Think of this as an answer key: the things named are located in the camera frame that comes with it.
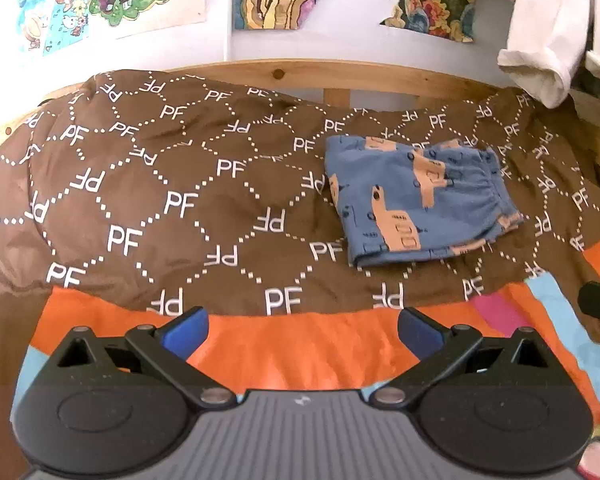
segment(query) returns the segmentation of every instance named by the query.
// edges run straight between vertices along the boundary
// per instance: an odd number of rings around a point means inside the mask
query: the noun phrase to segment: white dotted line
[[[297,106],[292,106],[291,108],[289,108],[289,110],[286,111],[285,113],[285,117],[287,117],[291,112],[298,110]]]
[[[42,237],[46,240],[46,244],[49,246],[49,249],[51,249],[51,255],[56,256],[56,250],[52,247],[51,240],[47,238],[46,231],[42,231]]]
[[[114,163],[111,163],[111,164],[109,165],[109,169],[110,169],[110,170],[115,170],[116,168],[119,168],[119,167],[121,167],[123,164],[128,164],[128,163],[130,163],[130,162],[131,162],[131,158],[127,157],[125,160],[119,160],[119,161],[117,161],[115,164],[114,164]]]
[[[65,196],[67,196],[69,194],[70,189],[68,187],[64,188],[64,191],[61,191],[60,193],[58,193],[58,197],[56,198],[55,196],[51,197],[51,203],[55,204],[58,200],[62,200]]]
[[[247,278],[249,278],[250,280],[252,280],[253,276],[254,276],[253,272],[249,272],[245,268],[240,269],[240,274],[242,274],[243,276],[247,276]],[[255,279],[256,279],[256,283],[257,284],[261,284],[262,283],[262,278],[260,276],[256,276]]]
[[[159,219],[160,219],[160,213],[156,213],[156,214],[155,214],[155,215],[153,215],[153,216],[149,216],[149,217],[147,217],[147,219],[146,219],[146,220],[142,220],[142,221],[140,222],[140,227],[146,227],[146,225],[147,225],[147,224],[152,224],[152,223],[154,223],[154,219],[155,219],[155,220],[159,220]]]
[[[244,187],[249,188],[249,193],[251,193],[255,197],[256,200],[260,199],[260,194],[256,193],[255,190],[253,189],[253,187],[250,187],[249,183],[246,180],[244,181]]]
[[[154,282],[154,279],[151,276],[149,276],[149,273],[147,272],[147,270],[142,268],[141,262],[136,262],[136,269],[141,271],[140,273],[142,274],[142,277],[146,278],[149,283]]]
[[[104,261],[104,256],[97,256],[96,258],[92,258],[92,259],[91,259],[89,262],[84,262],[84,263],[82,264],[82,266],[83,266],[85,269],[88,269],[90,265],[91,265],[91,266],[94,266],[94,265],[96,265],[97,263],[102,263],[103,261]]]
[[[107,206],[102,203],[102,197],[96,197],[96,204],[100,204],[100,211],[104,211],[105,218],[111,218],[111,211],[107,211]]]

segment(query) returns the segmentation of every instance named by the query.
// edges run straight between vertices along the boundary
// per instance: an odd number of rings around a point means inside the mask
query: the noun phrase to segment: light blue fabric
[[[600,401],[600,344],[589,338],[589,334],[578,321],[573,308],[550,273],[545,272],[536,278],[528,278],[525,283],[536,300],[544,306],[561,343],[576,358],[580,369],[589,376]]]
[[[360,392],[362,393],[362,396],[364,397],[364,399],[368,402],[369,401],[369,397],[371,397],[371,394],[374,391],[379,390],[380,388],[382,388],[388,382],[389,382],[389,380],[379,381],[377,383],[372,384],[371,386],[365,386],[364,388],[360,388]]]
[[[371,149],[364,137],[326,139],[327,176],[338,182],[336,209],[349,248],[349,262],[378,266],[456,256],[454,246],[477,240],[493,242],[505,232],[501,217],[522,221],[500,175],[493,150],[434,145],[417,155],[443,168],[445,186],[433,191],[433,206],[423,206],[414,172],[414,148],[395,143],[392,151]],[[390,251],[372,211],[374,201],[417,229],[419,249]]]
[[[22,400],[22,397],[31,386],[33,379],[42,370],[42,367],[48,361],[49,356],[43,354],[40,350],[33,348],[29,345],[27,348],[27,354],[24,356],[22,368],[20,369],[20,375],[18,376],[18,382],[16,384],[16,392],[13,396],[13,405],[11,406],[10,420],[13,422],[13,415],[16,412],[18,404]]]

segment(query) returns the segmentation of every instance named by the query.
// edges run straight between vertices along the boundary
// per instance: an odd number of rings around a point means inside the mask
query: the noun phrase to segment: orange print
[[[437,187],[446,187],[444,162],[429,160],[418,150],[414,150],[413,173],[420,184],[422,206],[433,207],[433,190]]]
[[[420,237],[416,225],[406,211],[386,210],[384,189],[381,186],[372,188],[371,209],[389,251],[420,250]]]

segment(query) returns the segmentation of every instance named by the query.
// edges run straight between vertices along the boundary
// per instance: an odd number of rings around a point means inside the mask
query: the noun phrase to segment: white wall
[[[23,66],[16,41],[16,0],[0,0],[0,123],[36,106],[46,92],[97,72],[119,68],[161,70],[222,61],[227,1],[206,0],[204,23],[120,40],[85,40],[34,66]],[[391,15],[396,1],[320,0],[301,30],[235,31],[232,58],[375,61],[445,72],[498,86],[511,84],[496,65],[509,29],[509,0],[476,0],[475,41],[469,44],[379,25]],[[400,99],[394,98],[391,103],[402,107]],[[376,107],[391,108],[391,103]]]

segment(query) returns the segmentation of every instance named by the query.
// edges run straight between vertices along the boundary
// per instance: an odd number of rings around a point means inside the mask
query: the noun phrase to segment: pf logo pattern
[[[0,294],[58,286],[164,316],[275,316],[465,301],[547,271],[569,294],[591,272],[600,188],[565,114],[510,89],[374,112],[187,72],[100,74],[0,148]],[[373,212],[338,211],[324,171],[324,139],[349,134],[492,147],[524,223],[454,258],[351,267],[338,215]]]

